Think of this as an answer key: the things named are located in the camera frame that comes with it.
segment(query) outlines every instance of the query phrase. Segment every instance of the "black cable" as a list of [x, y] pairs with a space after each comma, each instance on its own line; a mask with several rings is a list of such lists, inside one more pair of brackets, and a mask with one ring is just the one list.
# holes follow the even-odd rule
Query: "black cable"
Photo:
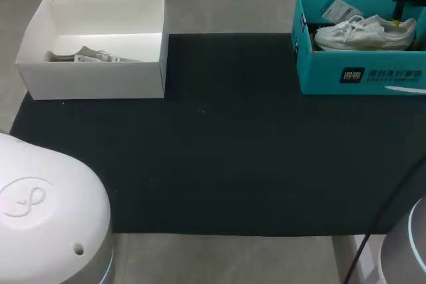
[[411, 178], [421, 169], [421, 167], [426, 163], [426, 153], [420, 157], [414, 164], [408, 169], [407, 173], [404, 174], [404, 176], [401, 178], [399, 183], [395, 186], [395, 189], [389, 194], [387, 199], [384, 201], [384, 203], [379, 208], [379, 211], [375, 215], [373, 221], [369, 225], [367, 229], [367, 233], [365, 233], [365, 236], [361, 242], [361, 245], [359, 246], [359, 249], [357, 250], [357, 253], [355, 254], [355, 257], [352, 260], [351, 266], [349, 266], [349, 269], [347, 270], [345, 279], [343, 280], [343, 284], [348, 284], [349, 280], [351, 279], [352, 273], [355, 270], [355, 266], [357, 265], [357, 262], [359, 260], [359, 257], [361, 256], [361, 253], [365, 247], [365, 244], [367, 244], [367, 241], [370, 237], [370, 235], [375, 231], [377, 225], [379, 224], [381, 218], [385, 214], [388, 207], [391, 205], [392, 201], [396, 198], [398, 193], [401, 191], [402, 188], [405, 187], [405, 185], [411, 180]]

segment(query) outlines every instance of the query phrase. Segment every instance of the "screw hole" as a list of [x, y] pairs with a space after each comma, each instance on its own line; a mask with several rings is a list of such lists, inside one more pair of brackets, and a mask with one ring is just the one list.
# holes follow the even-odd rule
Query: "screw hole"
[[85, 253], [85, 249], [80, 243], [74, 244], [74, 253], [76, 253], [78, 256], [82, 256]]

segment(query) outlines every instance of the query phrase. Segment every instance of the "robot logo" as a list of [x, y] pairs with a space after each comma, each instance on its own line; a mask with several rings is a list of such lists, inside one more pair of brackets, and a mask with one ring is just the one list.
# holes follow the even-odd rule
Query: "robot logo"
[[0, 223], [26, 229], [44, 222], [55, 201], [53, 186], [41, 178], [20, 178], [0, 189]]

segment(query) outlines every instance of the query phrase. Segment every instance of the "black logo on box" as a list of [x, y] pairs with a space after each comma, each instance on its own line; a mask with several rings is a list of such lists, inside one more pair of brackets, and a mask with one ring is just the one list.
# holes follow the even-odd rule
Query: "black logo on box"
[[360, 83], [364, 75], [365, 68], [347, 67], [343, 68], [340, 76], [340, 83]]
[[294, 41], [294, 60], [296, 61], [296, 63], [298, 62], [298, 57], [299, 57], [299, 42], [298, 42], [298, 39], [296, 38], [296, 40]]
[[304, 13], [302, 13], [302, 16], [300, 16], [300, 25], [302, 26], [302, 32], [303, 32], [306, 26], [306, 18]]

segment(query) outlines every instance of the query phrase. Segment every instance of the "sneaker sole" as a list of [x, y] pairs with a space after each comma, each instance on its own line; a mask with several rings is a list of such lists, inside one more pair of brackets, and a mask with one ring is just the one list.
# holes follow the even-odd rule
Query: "sneaker sole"
[[376, 49], [376, 48], [337, 49], [337, 48], [330, 48], [330, 47], [321, 46], [321, 45], [318, 45], [318, 47], [321, 48], [321, 49], [323, 49], [324, 51], [406, 51], [407, 49], [410, 48], [410, 46], [406, 46], [406, 45], [389, 47], [388, 49]]

